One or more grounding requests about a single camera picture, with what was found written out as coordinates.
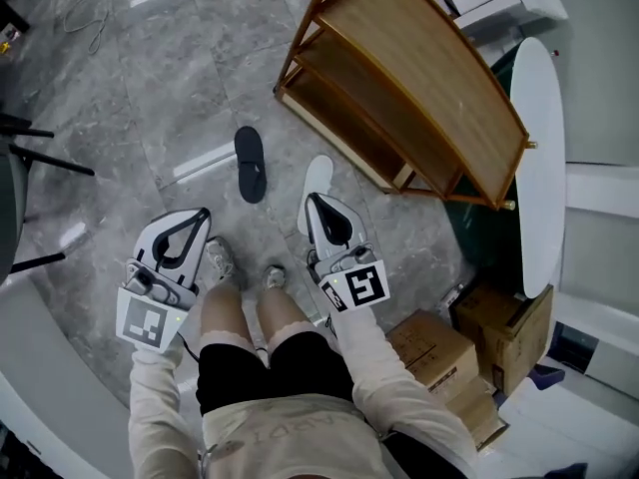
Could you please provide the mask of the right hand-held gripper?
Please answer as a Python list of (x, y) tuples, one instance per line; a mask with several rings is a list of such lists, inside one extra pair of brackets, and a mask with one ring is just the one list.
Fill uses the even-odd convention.
[(308, 195), (305, 211), (313, 246), (308, 270), (330, 305), (343, 312), (388, 300), (384, 263), (368, 244), (359, 214), (320, 193)]

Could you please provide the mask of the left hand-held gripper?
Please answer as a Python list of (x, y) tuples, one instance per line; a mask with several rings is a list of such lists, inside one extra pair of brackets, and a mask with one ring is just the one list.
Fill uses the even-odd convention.
[[(196, 304), (194, 281), (210, 229), (210, 211), (199, 208), (165, 213), (142, 230), (137, 261), (126, 263), (126, 281), (118, 288), (118, 337), (139, 348), (167, 350)], [(189, 233), (181, 252), (167, 255), (170, 238), (184, 230)], [(157, 271), (174, 271), (177, 282)]]

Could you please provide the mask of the white slipper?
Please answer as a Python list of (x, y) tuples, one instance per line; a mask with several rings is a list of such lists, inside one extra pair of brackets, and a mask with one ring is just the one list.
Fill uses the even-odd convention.
[(310, 193), (327, 195), (331, 187), (332, 174), (333, 162), (332, 159), (326, 155), (316, 156), (307, 168), (297, 219), (299, 232), (305, 237), (309, 236), (306, 200)]

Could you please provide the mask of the dark grey slipper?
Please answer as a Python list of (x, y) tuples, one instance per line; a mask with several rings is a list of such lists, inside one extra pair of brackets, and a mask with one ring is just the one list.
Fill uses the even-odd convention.
[(261, 136), (255, 128), (242, 126), (236, 131), (234, 144), (238, 160), (240, 194), (247, 203), (257, 204), (264, 198), (267, 188)]

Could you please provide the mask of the person's left forearm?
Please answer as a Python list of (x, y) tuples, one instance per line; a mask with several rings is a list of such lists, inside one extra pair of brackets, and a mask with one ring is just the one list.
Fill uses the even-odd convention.
[(181, 394), (175, 373), (182, 362), (184, 345), (175, 337), (164, 352), (138, 346), (130, 374), (130, 422), (132, 432), (150, 432), (154, 427), (186, 433), (180, 414)]

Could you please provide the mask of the person's right forearm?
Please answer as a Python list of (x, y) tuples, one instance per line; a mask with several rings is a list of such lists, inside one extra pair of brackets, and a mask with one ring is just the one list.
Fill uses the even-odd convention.
[(369, 308), (334, 310), (331, 322), (353, 381), (355, 406), (373, 425), (387, 428), (439, 403), (405, 368)]

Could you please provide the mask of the grey left sneaker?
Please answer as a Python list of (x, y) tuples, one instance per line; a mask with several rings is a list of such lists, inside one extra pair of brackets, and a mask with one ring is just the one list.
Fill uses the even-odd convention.
[(232, 277), (236, 272), (236, 264), (230, 244), (222, 237), (209, 239), (205, 246), (206, 253), (218, 275), (218, 281)]

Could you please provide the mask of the grey sneaker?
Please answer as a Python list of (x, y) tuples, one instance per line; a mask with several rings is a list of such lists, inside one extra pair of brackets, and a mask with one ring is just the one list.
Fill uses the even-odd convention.
[(206, 253), (218, 275), (218, 281), (232, 277), (236, 272), (236, 264), (230, 244), (222, 237), (209, 239), (205, 246)]
[(271, 264), (263, 275), (264, 290), (284, 288), (287, 283), (286, 269), (278, 264)]

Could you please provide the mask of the grey right sneaker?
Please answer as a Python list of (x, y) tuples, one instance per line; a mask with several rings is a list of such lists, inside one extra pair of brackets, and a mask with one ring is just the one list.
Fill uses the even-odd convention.
[(287, 283), (286, 269), (278, 264), (271, 264), (263, 275), (264, 290), (284, 288)]

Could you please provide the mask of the person's left leg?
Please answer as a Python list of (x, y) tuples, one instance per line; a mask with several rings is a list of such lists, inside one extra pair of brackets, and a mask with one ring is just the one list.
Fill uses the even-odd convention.
[(196, 391), (200, 411), (205, 415), (270, 394), (269, 371), (251, 340), (241, 292), (227, 279), (209, 290), (201, 310)]

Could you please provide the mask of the person's leg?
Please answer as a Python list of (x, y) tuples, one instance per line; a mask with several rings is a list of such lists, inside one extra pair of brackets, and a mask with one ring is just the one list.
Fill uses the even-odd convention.
[(270, 394), (269, 371), (251, 340), (241, 292), (227, 279), (209, 290), (201, 310), (196, 391), (200, 411), (205, 415)]
[(321, 394), (352, 401), (353, 381), (342, 356), (279, 287), (261, 293), (257, 315), (275, 392)]

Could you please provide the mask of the clear plastic bottle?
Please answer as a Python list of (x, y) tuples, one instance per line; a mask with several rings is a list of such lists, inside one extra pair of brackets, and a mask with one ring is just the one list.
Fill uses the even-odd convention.
[(465, 285), (463, 283), (458, 283), (457, 285), (452, 287), (450, 291), (440, 300), (438, 304), (438, 310), (449, 311), (449, 308), (463, 293), (464, 289)]

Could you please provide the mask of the person's right leg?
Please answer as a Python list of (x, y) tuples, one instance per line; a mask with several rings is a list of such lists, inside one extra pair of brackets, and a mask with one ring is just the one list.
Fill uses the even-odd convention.
[(261, 293), (257, 315), (275, 392), (321, 394), (352, 401), (353, 381), (342, 356), (279, 287)]

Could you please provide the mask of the labelled cardboard box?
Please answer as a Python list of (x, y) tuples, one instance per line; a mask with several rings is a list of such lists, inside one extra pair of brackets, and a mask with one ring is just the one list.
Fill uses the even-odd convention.
[(444, 403), (479, 373), (474, 343), (433, 313), (414, 312), (387, 339), (405, 368)]

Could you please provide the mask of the grey chair with black legs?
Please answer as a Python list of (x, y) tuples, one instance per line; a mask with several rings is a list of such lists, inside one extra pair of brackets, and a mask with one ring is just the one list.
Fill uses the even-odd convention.
[(31, 127), (32, 122), (0, 112), (0, 285), (14, 273), (64, 260), (59, 251), (20, 262), (15, 262), (16, 252), (25, 223), (28, 196), (28, 180), (34, 163), (41, 163), (70, 172), (94, 177), (87, 167), (50, 157), (18, 146), (16, 136), (50, 138), (50, 131)]

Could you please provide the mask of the wooden three-tier cart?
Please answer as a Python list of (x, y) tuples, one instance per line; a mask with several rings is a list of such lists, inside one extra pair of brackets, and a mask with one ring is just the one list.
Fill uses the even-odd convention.
[(276, 98), (386, 194), (512, 211), (532, 147), (476, 49), (433, 0), (308, 0)]

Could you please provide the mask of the white curved fixture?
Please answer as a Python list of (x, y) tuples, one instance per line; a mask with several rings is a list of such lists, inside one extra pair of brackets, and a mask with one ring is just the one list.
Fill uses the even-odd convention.
[(65, 479), (133, 479), (128, 419), (31, 279), (1, 285), (0, 421)]

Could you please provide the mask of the plain cardboard box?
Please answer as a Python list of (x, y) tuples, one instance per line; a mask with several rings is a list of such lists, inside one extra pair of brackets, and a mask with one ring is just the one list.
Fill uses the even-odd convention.
[(550, 331), (554, 288), (527, 298), (476, 281), (451, 306), (453, 326), (470, 339), (479, 372), (510, 395), (544, 354)]

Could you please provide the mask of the person's torso in cream sweater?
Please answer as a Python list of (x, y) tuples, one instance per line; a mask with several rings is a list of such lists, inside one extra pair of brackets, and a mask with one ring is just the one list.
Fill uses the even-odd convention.
[(460, 419), (409, 385), (355, 403), (318, 394), (242, 402), (205, 415), (204, 435), (199, 452), (174, 394), (132, 394), (135, 479), (467, 479), (476, 456)]

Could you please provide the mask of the white and black bathtub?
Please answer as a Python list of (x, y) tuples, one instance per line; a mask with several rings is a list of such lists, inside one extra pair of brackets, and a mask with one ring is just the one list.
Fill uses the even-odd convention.
[(565, 230), (565, 129), (551, 53), (526, 38), (492, 67), (518, 113), (532, 148), (523, 153), (506, 197), (512, 210), (447, 202), (462, 254), (479, 272), (528, 298), (550, 283)]

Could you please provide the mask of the blue chair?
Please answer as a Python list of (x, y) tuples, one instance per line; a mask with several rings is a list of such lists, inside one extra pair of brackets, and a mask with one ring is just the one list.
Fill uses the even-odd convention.
[(539, 391), (543, 391), (562, 382), (565, 379), (565, 371), (561, 368), (538, 363), (528, 373), (528, 378)]

